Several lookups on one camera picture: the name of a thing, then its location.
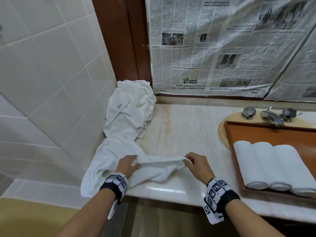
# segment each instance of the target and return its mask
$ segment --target countertop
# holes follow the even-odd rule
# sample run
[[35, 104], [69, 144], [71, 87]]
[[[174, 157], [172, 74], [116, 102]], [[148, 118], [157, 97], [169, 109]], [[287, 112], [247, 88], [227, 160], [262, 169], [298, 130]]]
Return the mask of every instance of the countertop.
[[[136, 141], [147, 155], [184, 156], [191, 151], [205, 155], [215, 175], [226, 180], [241, 199], [262, 216], [316, 223], [316, 204], [262, 194], [240, 194], [231, 153], [219, 140], [217, 127], [226, 116], [242, 109], [211, 105], [155, 104], [153, 118], [144, 139]], [[302, 112], [300, 118], [316, 125], [316, 112]], [[128, 190], [127, 195], [202, 206], [205, 189], [184, 168], [173, 173], [164, 183], [147, 181]]]

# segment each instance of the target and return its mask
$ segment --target newspaper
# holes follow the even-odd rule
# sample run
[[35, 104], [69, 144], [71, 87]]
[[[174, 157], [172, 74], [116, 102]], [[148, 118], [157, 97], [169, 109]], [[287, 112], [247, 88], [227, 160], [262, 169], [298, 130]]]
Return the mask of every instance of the newspaper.
[[154, 93], [263, 97], [316, 0], [148, 0]]
[[266, 99], [316, 102], [316, 29]]

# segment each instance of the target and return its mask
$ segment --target hand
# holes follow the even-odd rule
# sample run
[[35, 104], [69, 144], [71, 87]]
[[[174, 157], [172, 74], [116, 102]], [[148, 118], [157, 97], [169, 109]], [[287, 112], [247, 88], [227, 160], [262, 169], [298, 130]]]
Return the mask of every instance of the hand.
[[215, 177], [207, 162], [206, 156], [190, 152], [189, 154], [186, 154], [185, 157], [191, 160], [192, 164], [188, 160], [184, 160], [184, 164], [200, 182], [207, 185], [210, 179]]
[[140, 168], [139, 164], [133, 165], [132, 162], [135, 160], [137, 155], [126, 155], [118, 162], [118, 166], [115, 172], [121, 172], [129, 179], [132, 174]]

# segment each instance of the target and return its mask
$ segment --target towel pile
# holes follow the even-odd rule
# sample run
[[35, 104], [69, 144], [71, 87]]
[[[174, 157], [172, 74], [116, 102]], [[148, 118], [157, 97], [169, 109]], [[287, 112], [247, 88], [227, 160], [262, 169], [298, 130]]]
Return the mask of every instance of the towel pile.
[[184, 167], [185, 157], [145, 155], [134, 142], [137, 137], [144, 137], [155, 103], [156, 97], [149, 82], [118, 81], [106, 109], [103, 131], [107, 138], [98, 147], [83, 177], [82, 196], [93, 197], [107, 177], [104, 172], [115, 171], [119, 160], [126, 155], [138, 155], [133, 164], [141, 165], [129, 179], [129, 187], [146, 180], [163, 182], [173, 171]]
[[234, 150], [246, 187], [316, 196], [316, 181], [293, 146], [237, 141]]

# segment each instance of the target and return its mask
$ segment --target faucet knob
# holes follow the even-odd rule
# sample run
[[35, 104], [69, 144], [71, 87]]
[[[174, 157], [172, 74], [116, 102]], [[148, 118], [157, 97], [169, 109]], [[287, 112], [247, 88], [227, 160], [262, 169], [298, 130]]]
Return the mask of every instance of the faucet knob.
[[246, 120], [252, 119], [256, 115], [256, 109], [252, 106], [245, 107], [242, 111], [241, 116]]
[[286, 122], [289, 122], [290, 119], [295, 118], [296, 116], [297, 116], [296, 110], [293, 108], [285, 109], [280, 114], [280, 117]]

